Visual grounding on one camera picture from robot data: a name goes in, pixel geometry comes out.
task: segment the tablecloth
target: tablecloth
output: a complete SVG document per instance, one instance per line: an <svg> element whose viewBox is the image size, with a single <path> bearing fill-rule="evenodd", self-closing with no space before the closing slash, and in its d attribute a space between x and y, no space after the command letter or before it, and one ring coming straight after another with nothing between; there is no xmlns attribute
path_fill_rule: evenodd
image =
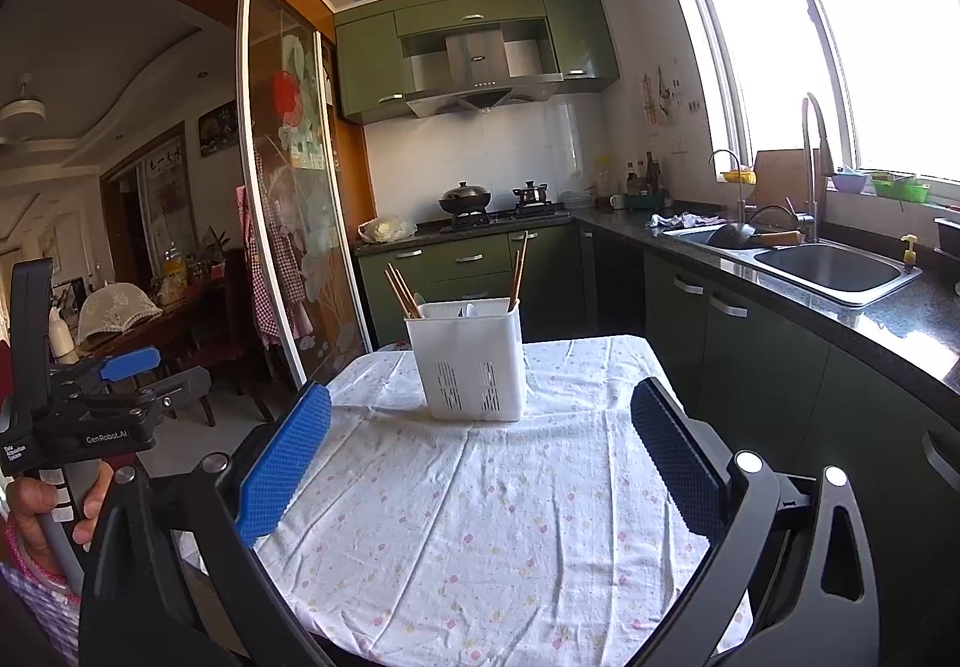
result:
<svg viewBox="0 0 960 667"><path fill-rule="evenodd" d="M394 667L613 665L669 610L691 534L630 420L633 336L524 346L516 423L430 418L413 354L329 386L333 420L258 555L307 630ZM749 630L746 597L721 649Z"/></svg>

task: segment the human hand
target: human hand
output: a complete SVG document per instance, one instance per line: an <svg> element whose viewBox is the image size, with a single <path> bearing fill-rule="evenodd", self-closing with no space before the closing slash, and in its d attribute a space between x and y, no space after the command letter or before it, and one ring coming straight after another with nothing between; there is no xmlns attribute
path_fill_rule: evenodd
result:
<svg viewBox="0 0 960 667"><path fill-rule="evenodd" d="M97 518L112 477L110 465L101 461L96 483L93 483L93 488L83 500L83 515L86 517L73 528L73 539L78 545L85 545L93 539L93 531L97 527ZM47 572L64 574L53 549L47 544L40 520L37 520L37 515L51 512L56 507L56 488L34 478L17 478L7 486L7 501L10 503L11 518L23 536L23 545L30 558Z"/></svg>

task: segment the countertop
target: countertop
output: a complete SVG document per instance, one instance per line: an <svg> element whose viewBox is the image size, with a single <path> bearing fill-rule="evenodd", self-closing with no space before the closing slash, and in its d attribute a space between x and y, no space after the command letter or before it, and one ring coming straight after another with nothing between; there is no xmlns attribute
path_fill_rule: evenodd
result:
<svg viewBox="0 0 960 667"><path fill-rule="evenodd" d="M762 304L881 372L960 431L960 296L952 281L923 271L913 282L859 309L647 227L650 213L571 210L587 230L615 235Z"/></svg>
<svg viewBox="0 0 960 667"><path fill-rule="evenodd" d="M525 229L546 228L546 226L569 226L573 223L570 217L570 211L560 210L554 215L547 215L541 218L512 218L509 221L496 221L488 226L477 226L477 228L464 228L459 231L440 231L450 225L450 218L443 221L430 221L430 223L416 223L416 234L399 242L354 242L352 245L353 255L361 258L365 255L376 255L377 253L388 253L392 250L413 250L416 247L424 245L438 245L440 242L453 242L454 240L469 240L474 237L491 237L494 234L507 234L511 231L523 231Z"/></svg>

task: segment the sink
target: sink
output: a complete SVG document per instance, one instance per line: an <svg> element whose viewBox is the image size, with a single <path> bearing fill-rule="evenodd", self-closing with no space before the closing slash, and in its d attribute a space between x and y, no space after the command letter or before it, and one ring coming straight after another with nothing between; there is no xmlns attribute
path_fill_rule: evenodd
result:
<svg viewBox="0 0 960 667"><path fill-rule="evenodd" d="M747 250L712 247L707 240L719 227L664 231L664 235L772 274L847 307L865 307L920 276L920 269L908 272L900 262L836 242Z"/></svg>

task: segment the white utensil holder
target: white utensil holder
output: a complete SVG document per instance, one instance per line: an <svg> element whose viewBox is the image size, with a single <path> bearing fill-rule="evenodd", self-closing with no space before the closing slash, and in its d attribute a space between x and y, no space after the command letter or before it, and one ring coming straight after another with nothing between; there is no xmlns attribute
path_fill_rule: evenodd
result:
<svg viewBox="0 0 960 667"><path fill-rule="evenodd" d="M472 304L475 317L467 314ZM527 389L520 303L477 299L423 304L407 332L431 416L440 420L520 420Z"/></svg>

